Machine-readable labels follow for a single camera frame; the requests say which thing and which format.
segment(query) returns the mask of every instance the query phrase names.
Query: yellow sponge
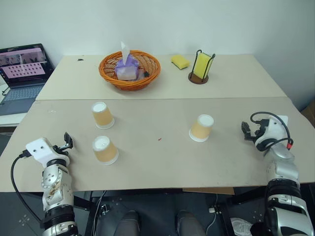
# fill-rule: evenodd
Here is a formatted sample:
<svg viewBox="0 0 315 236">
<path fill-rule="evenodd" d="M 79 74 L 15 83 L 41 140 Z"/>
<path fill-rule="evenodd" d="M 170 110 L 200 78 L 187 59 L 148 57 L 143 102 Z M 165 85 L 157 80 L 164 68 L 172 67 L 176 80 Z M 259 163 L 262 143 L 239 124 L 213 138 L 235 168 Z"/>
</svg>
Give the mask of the yellow sponge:
<svg viewBox="0 0 315 236">
<path fill-rule="evenodd" d="M 198 76 L 200 79 L 204 79 L 203 75 L 205 75 L 205 77 L 207 77 L 212 60 L 209 62 L 208 61 L 211 59 L 211 56 L 205 54 L 205 53 L 200 53 L 198 54 L 197 57 L 197 61 L 196 61 L 196 65 L 195 68 L 193 69 L 193 73 Z"/>
<path fill-rule="evenodd" d="M 189 60 L 182 55 L 172 56 L 171 62 L 174 63 L 180 70 L 189 66 Z"/>
</svg>

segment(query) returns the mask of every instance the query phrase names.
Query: white wall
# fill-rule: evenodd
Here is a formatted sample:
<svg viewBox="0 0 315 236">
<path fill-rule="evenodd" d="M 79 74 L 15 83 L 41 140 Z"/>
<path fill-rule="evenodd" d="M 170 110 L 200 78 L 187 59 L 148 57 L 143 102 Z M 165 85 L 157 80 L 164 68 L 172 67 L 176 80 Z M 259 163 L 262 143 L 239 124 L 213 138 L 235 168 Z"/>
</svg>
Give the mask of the white wall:
<svg viewBox="0 0 315 236">
<path fill-rule="evenodd" d="M 152 54 L 251 53 L 298 108 L 315 97 L 314 0 L 1 0 L 0 10 L 0 48 L 40 42 L 54 65 L 121 40 Z"/>
</svg>

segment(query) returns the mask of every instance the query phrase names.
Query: sponge holder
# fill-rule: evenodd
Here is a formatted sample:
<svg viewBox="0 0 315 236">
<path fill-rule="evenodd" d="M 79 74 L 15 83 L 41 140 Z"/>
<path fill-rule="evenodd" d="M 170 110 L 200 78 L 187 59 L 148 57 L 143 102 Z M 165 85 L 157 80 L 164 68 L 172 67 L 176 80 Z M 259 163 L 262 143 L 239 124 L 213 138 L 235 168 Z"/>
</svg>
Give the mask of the sponge holder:
<svg viewBox="0 0 315 236">
<path fill-rule="evenodd" d="M 199 78 L 198 76 L 196 76 L 194 73 L 193 73 L 193 70 L 195 68 L 195 65 L 196 65 L 196 61 L 197 61 L 197 57 L 198 57 L 198 53 L 202 53 L 201 49 L 199 49 L 197 52 L 196 52 L 196 58 L 195 58 L 195 62 L 193 63 L 193 67 L 192 67 L 192 71 L 191 73 L 188 74 L 188 79 L 194 83 L 194 84 L 198 84 L 198 85 L 201 85 L 201 84 L 205 84 L 206 82 L 208 82 L 208 79 L 209 79 L 209 76 L 206 75 L 206 72 L 207 72 L 207 68 L 208 68 L 208 65 L 209 63 L 213 60 L 213 58 L 215 58 L 216 54 L 212 54 L 212 56 L 208 55 L 210 57 L 210 59 L 208 60 L 207 62 L 207 66 L 205 67 L 205 72 L 203 74 L 203 77 L 202 79 Z"/>
</svg>

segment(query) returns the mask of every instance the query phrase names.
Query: white sneaker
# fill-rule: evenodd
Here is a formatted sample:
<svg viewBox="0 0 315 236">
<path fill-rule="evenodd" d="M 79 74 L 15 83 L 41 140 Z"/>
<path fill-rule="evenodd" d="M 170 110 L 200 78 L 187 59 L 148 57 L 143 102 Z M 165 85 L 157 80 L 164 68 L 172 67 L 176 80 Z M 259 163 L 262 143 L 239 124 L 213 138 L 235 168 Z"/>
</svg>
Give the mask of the white sneaker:
<svg viewBox="0 0 315 236">
<path fill-rule="evenodd" d="M 236 236 L 252 236 L 252 224 L 241 218 L 230 218 Z"/>
</svg>

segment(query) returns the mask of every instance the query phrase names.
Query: wire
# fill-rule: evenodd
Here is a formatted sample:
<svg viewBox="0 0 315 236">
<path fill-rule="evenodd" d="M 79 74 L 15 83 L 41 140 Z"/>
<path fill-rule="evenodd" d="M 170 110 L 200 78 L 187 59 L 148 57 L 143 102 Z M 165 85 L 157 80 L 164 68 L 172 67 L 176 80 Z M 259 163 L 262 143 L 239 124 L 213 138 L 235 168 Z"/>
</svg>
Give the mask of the wire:
<svg viewBox="0 0 315 236">
<path fill-rule="evenodd" d="M 21 200 L 22 204 L 25 206 L 25 208 L 32 214 L 32 216 L 34 216 L 34 218 L 39 223 L 41 223 L 40 218 L 35 214 L 34 211 L 32 211 L 32 209 L 29 207 L 29 205 L 23 199 L 23 197 L 22 197 L 21 193 L 19 192 L 18 188 L 16 187 L 16 184 L 15 184 L 15 181 L 14 181 L 14 176 L 13 176 L 13 174 L 14 174 L 14 166 L 15 166 L 16 162 L 22 157 L 24 157 L 23 154 L 19 155 L 12 163 L 12 166 L 11 166 L 11 181 L 12 181 L 12 185 L 13 185 L 13 188 L 14 188 L 16 194 L 18 195 L 19 199 Z"/>
<path fill-rule="evenodd" d="M 218 203 L 218 194 L 216 195 L 216 201 L 214 206 Z M 208 235 L 208 230 L 210 229 L 210 227 L 215 223 L 217 218 L 217 214 L 215 213 L 215 217 L 213 218 L 212 222 L 208 225 L 207 229 L 206 229 L 206 235 Z"/>
<path fill-rule="evenodd" d="M 267 115 L 271 115 L 271 116 L 277 118 L 277 119 L 280 121 L 280 123 L 284 126 L 285 131 L 286 131 L 286 135 L 287 135 L 287 138 L 285 138 L 285 139 L 280 139 L 280 140 L 277 140 L 277 141 L 273 142 L 271 145 L 267 146 L 264 150 L 267 150 L 267 149 L 270 148 L 271 146 L 273 146 L 273 145 L 275 145 L 275 144 L 277 144 L 277 143 L 279 143 L 279 142 L 285 141 L 285 140 L 287 140 L 286 148 L 287 148 L 288 150 L 290 150 L 290 149 L 291 149 L 291 146 L 293 145 L 293 139 L 291 139 L 289 129 L 288 129 L 287 125 L 285 124 L 285 122 L 284 122 L 279 116 L 277 116 L 276 114 L 273 114 L 273 113 L 271 113 L 271 112 L 255 112 L 255 113 L 253 113 L 253 114 L 251 115 L 251 117 L 250 117 L 251 122 L 256 123 L 256 124 L 259 123 L 259 121 L 253 120 L 253 117 L 256 116 L 256 115 L 258 115 L 258 114 L 267 114 Z"/>
<path fill-rule="evenodd" d="M 6 95 L 7 95 L 7 93 L 6 93 L 6 94 L 4 94 L 4 93 L 5 93 L 5 91 L 8 90 L 8 88 L 9 88 L 9 86 L 8 86 L 5 90 L 2 91 L 2 95 L 3 95 L 3 96 L 6 96 Z"/>
<path fill-rule="evenodd" d="M 93 236 L 95 236 L 95 235 L 96 235 L 95 220 L 96 220 L 96 216 L 97 216 L 97 213 L 98 213 L 98 208 L 99 208 L 99 205 L 100 205 L 101 200 L 102 200 L 102 198 L 103 198 L 103 196 L 105 195 L 105 193 L 106 193 L 106 192 L 107 192 L 107 190 L 106 190 L 106 191 L 103 191 L 102 196 L 100 196 L 100 198 L 99 198 L 99 199 L 98 199 L 98 201 L 96 202 L 96 204 L 97 204 L 97 208 L 96 208 L 96 212 L 95 212 L 95 216 L 94 216 L 94 221 L 93 221 L 93 226 L 92 226 L 91 236 L 92 236 L 92 235 L 93 235 Z"/>
</svg>

